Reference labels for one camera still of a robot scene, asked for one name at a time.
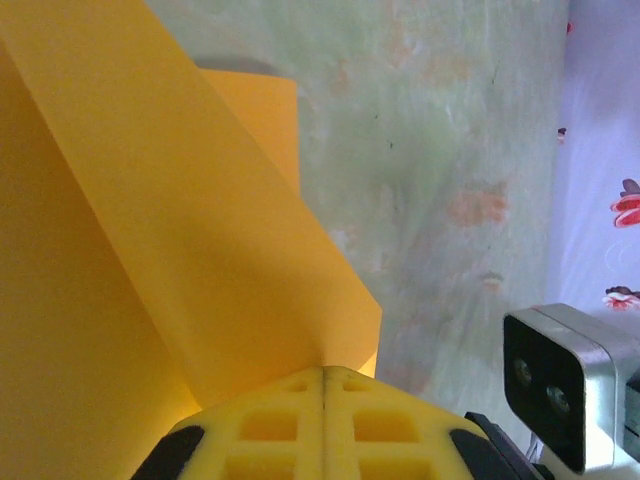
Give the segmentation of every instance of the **bedsheet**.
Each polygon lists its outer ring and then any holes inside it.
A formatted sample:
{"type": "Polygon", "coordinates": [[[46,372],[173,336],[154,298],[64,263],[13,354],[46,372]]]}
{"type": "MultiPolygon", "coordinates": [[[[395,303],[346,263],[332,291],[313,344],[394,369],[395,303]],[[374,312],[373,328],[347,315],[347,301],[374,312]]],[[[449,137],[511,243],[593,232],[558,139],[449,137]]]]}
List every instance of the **bedsheet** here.
{"type": "Polygon", "coordinates": [[[640,321],[640,4],[574,2],[548,301],[640,321]]]}

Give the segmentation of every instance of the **yellow robot part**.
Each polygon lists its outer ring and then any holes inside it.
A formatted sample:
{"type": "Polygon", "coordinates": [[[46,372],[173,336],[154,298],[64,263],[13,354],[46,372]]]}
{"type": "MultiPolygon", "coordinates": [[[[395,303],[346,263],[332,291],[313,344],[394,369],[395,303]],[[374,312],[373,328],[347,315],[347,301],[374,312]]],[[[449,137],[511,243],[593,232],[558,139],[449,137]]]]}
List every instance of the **yellow robot part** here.
{"type": "Polygon", "coordinates": [[[473,480],[508,468],[471,421],[317,367],[178,423],[133,480],[473,480]]]}

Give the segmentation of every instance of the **black plastic part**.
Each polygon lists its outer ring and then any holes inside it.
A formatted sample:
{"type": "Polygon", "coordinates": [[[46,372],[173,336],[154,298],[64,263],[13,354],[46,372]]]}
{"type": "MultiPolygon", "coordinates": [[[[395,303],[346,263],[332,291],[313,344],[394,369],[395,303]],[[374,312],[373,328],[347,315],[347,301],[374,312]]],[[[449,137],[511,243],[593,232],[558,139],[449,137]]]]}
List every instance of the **black plastic part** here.
{"type": "Polygon", "coordinates": [[[197,425],[166,435],[131,480],[178,480],[203,436],[204,429],[197,425]]]}
{"type": "Polygon", "coordinates": [[[504,390],[511,410],[574,472],[585,466],[584,372],[577,358],[517,318],[504,319],[504,390]],[[531,381],[515,365],[524,361],[531,381]],[[554,409],[549,387],[562,390],[569,410],[554,409]]]}
{"type": "Polygon", "coordinates": [[[478,425],[489,437],[493,446],[500,452],[500,455],[515,474],[515,478],[519,480],[539,480],[539,471],[518,450],[518,447],[514,445],[509,436],[498,425],[491,423],[486,416],[480,413],[467,412],[464,418],[478,425]]]}
{"type": "Polygon", "coordinates": [[[544,478],[544,480],[556,480],[555,475],[551,473],[551,470],[549,470],[544,465],[534,463],[533,466],[536,467],[536,470],[538,470],[538,473],[542,475],[542,478],[544,478]]]}
{"type": "Polygon", "coordinates": [[[450,431],[449,436],[474,480],[520,480],[486,438],[461,429],[450,431]]]}
{"type": "Polygon", "coordinates": [[[637,378],[627,383],[624,403],[622,445],[631,457],[640,462],[640,380],[637,378]]]}

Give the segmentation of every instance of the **black camera face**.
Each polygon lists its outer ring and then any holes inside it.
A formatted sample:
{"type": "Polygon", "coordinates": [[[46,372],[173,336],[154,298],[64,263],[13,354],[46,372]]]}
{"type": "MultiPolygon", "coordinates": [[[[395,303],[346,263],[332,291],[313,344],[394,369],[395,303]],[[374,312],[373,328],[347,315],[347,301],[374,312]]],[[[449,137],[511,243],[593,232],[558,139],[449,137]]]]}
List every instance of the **black camera face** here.
{"type": "Polygon", "coordinates": [[[507,315],[504,385],[511,410],[565,465],[584,471],[585,378],[576,357],[507,315]]]}

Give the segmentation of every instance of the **yellow foam block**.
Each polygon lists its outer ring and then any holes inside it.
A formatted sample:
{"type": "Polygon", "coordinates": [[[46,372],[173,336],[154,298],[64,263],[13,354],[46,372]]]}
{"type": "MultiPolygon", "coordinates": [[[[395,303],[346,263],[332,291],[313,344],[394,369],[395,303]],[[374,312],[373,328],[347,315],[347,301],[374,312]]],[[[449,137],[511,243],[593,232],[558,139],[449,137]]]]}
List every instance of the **yellow foam block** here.
{"type": "Polygon", "coordinates": [[[0,477],[126,478],[198,410],[0,44],[0,477]]]}
{"type": "Polygon", "coordinates": [[[378,305],[142,1],[5,2],[0,34],[202,405],[367,362],[378,305]]]}
{"type": "Polygon", "coordinates": [[[248,73],[201,70],[242,126],[296,193],[298,168],[298,109],[296,84],[287,78],[248,73]]]}
{"type": "Polygon", "coordinates": [[[132,480],[485,478],[469,453],[510,471],[471,421],[344,367],[311,368],[179,422],[132,480]]]}

